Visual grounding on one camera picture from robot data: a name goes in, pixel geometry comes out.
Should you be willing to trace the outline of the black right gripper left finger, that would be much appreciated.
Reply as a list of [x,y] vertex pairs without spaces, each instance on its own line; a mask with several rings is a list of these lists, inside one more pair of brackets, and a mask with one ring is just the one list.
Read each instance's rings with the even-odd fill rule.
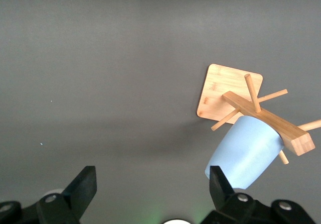
[[80,223],[96,192],[96,168],[86,166],[61,193],[49,193],[31,206],[1,202],[1,223]]

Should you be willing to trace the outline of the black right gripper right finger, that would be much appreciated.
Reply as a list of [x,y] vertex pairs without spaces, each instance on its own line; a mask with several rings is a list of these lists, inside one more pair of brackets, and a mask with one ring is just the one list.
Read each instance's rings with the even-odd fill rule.
[[235,192],[219,166],[210,167],[209,191],[215,210],[201,223],[315,223],[296,202],[277,199],[266,206],[248,194]]

